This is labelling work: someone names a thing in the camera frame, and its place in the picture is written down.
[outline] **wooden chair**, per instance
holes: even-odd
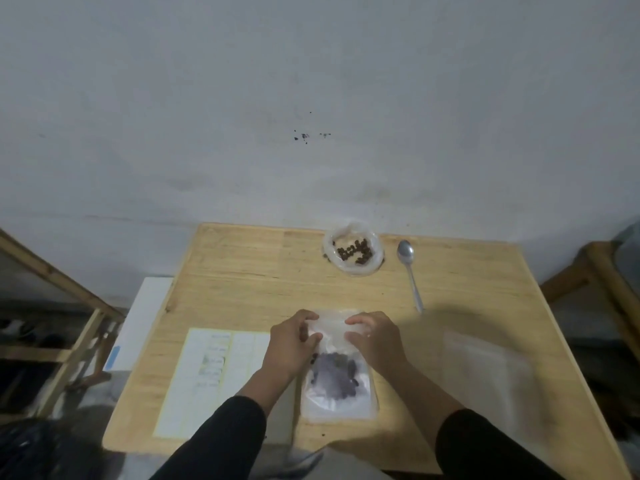
[[[111,347],[116,339],[118,325],[124,322],[125,316],[116,308],[109,306],[91,291],[73,281],[66,274],[60,272],[44,259],[21,245],[9,234],[0,230],[0,251],[20,263],[28,270],[37,274],[44,281],[49,282],[62,291],[75,297],[78,301],[93,309],[91,318],[84,325],[84,329],[70,349],[41,349],[28,346],[0,346],[0,358],[9,360],[24,360],[28,362],[57,362],[60,364],[51,380],[46,393],[41,395],[36,408],[36,417],[48,417],[53,411],[60,394],[66,387],[83,388],[108,381],[111,375],[103,372],[102,368]],[[68,382],[78,368],[78,364],[87,360],[89,347],[97,338],[97,357],[95,372],[77,380],[74,384]],[[0,415],[0,423],[20,419],[24,415]]]
[[[634,293],[613,263],[616,243],[595,241],[579,252],[573,263],[540,288],[549,304],[585,286],[592,285],[608,305],[620,336],[640,362],[640,298]]]

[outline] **black sleeve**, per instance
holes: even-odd
[[[150,480],[245,479],[266,429],[267,418],[254,400],[231,397]]]
[[[562,477],[484,417],[460,410],[445,419],[436,459],[448,479],[551,479]]]

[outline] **pile of coffee beans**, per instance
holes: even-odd
[[[348,246],[347,249],[338,248],[336,251],[338,251],[338,255],[343,261],[347,261],[347,259],[356,253],[361,253],[362,255],[356,259],[356,264],[361,265],[368,263],[369,259],[373,256],[373,251],[369,248],[369,243],[366,239],[363,239],[362,242],[356,240],[356,242]]]

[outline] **human hand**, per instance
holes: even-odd
[[[408,363],[400,329],[382,312],[361,313],[347,318],[347,325],[362,323],[368,327],[365,334],[345,332],[344,338],[352,343],[367,363],[385,379],[398,367]]]
[[[309,337],[307,320],[317,319],[318,315],[309,310],[298,310],[291,318],[272,326],[262,368],[291,382],[311,359],[322,339],[322,333]]]

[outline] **person's left arm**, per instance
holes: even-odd
[[[247,478],[262,446],[267,416],[322,339],[320,333],[308,336],[306,320],[317,318],[313,312],[299,310],[272,327],[262,367],[171,455],[151,480]]]

